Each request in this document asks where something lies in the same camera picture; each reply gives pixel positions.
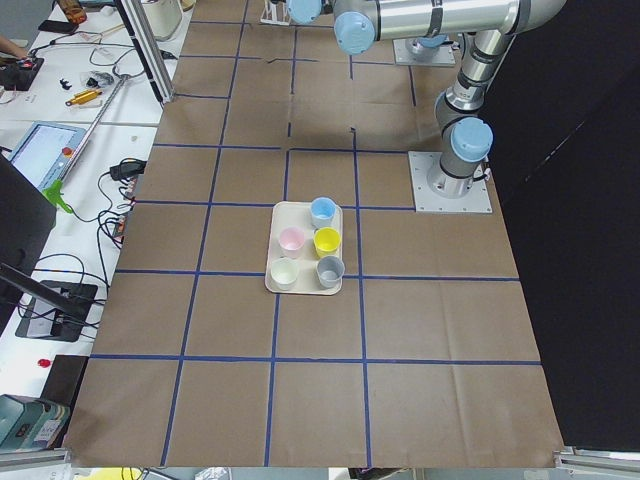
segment cup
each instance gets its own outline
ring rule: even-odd
[[[304,231],[298,227],[285,228],[280,232],[278,244],[285,256],[298,258],[304,246]]]
[[[327,197],[318,197],[311,202],[311,223],[316,228],[330,227],[336,214],[336,204]]]
[[[340,232],[335,228],[324,227],[317,230],[313,236],[313,245],[316,247],[318,257],[335,255],[340,247]]]
[[[298,279],[298,264],[289,257],[278,258],[271,264],[271,279],[280,290],[291,290]]]
[[[316,266],[318,280],[324,288],[332,288],[338,285],[344,275],[344,263],[338,257],[327,255]]]

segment black wall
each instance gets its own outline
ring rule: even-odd
[[[569,0],[481,114],[565,443],[604,450],[640,451],[639,20],[637,0]]]

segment power adapter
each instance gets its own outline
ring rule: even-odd
[[[109,175],[111,175],[111,178],[115,181],[124,180],[134,175],[143,174],[146,166],[147,162],[144,160],[124,161],[109,168]]]

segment white table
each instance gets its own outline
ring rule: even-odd
[[[0,121],[0,145],[9,148],[15,146],[30,126],[31,122]],[[108,206],[107,200],[96,187],[99,175],[125,157],[146,160],[151,151],[155,133],[156,129],[153,127],[98,126],[87,149],[65,180],[64,200],[72,205],[81,217],[95,218],[100,210]],[[115,205],[122,203],[122,196],[118,192],[119,183],[114,182],[111,178],[104,178],[101,185]],[[82,223],[74,216],[59,209],[56,216],[56,226],[49,235],[42,256],[53,253],[70,253],[82,259],[87,272],[102,276],[96,244],[96,229],[95,222]],[[110,278],[115,269],[119,250],[104,236],[102,236],[101,244]],[[80,265],[69,257],[54,257],[43,260],[37,265],[37,268],[77,271],[80,270]],[[78,282],[80,279],[79,275],[52,272],[34,272],[32,277],[36,280],[67,282]],[[106,297],[105,287],[99,280],[86,277],[84,283],[98,285],[96,298]],[[22,301],[28,303],[27,297]],[[87,321],[97,322],[100,320],[101,314],[102,308],[94,305]],[[38,397],[49,374],[49,368],[38,366],[39,359],[53,360],[56,354],[89,355],[91,353],[93,342],[86,337],[80,337],[75,343],[16,337],[15,331],[19,323],[20,315],[14,311],[0,337],[0,394]],[[96,331],[85,327],[82,333],[95,336]]]
[[[183,14],[182,23],[171,39],[158,42],[162,50],[179,56],[184,39],[189,27],[192,10]],[[64,15],[56,7],[50,18],[52,20],[64,20]],[[88,14],[86,22],[80,25],[80,30],[89,32],[103,32],[122,23],[118,13],[105,16],[98,12]],[[52,39],[59,37],[55,33],[41,32],[36,38],[33,47],[48,44]],[[60,40],[61,42],[83,41],[80,34]],[[117,43],[132,45],[126,29],[120,29],[104,38],[103,43]],[[80,74],[92,70],[111,72],[111,67],[96,67],[89,63],[89,56],[95,46],[54,46],[38,52],[38,56],[44,58],[44,64],[38,72],[31,88],[27,92],[18,92],[16,98],[8,104],[0,105],[0,120],[43,120],[52,122],[90,123],[98,113],[99,108],[68,107],[65,101],[73,97],[74,93],[86,90],[81,85]],[[127,51],[122,47],[102,47],[118,58]],[[94,55],[97,63],[111,63],[112,60],[99,53]],[[165,65],[171,77],[175,73],[176,60],[165,60]],[[142,71],[142,63],[135,51],[129,53],[119,64],[121,73],[136,74]],[[61,79],[66,79],[73,86],[71,90],[64,90],[60,85]],[[110,90],[105,90],[106,98]],[[2,101],[12,95],[7,92]],[[129,125],[153,125],[157,126],[162,115],[162,107],[156,100],[146,75],[141,75],[127,82],[118,93],[113,103],[103,117],[103,124],[129,124]]]

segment beige tray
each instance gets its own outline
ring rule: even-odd
[[[318,256],[313,246],[313,234],[315,227],[311,224],[311,203],[309,202],[280,202],[273,207],[271,216],[271,232],[269,233],[269,252],[267,254],[267,268],[264,277],[264,284],[268,290],[274,293],[297,293],[302,295],[334,295],[342,288],[342,281],[335,287],[324,288],[320,285],[316,274]],[[336,206],[336,214],[331,224],[342,237],[342,209]],[[280,245],[278,245],[278,235],[288,227],[298,227],[304,231],[305,242],[302,253],[296,262],[300,267],[298,280],[291,290],[282,290],[271,280],[271,263],[283,257]],[[342,259],[342,243],[338,248],[337,257]]]

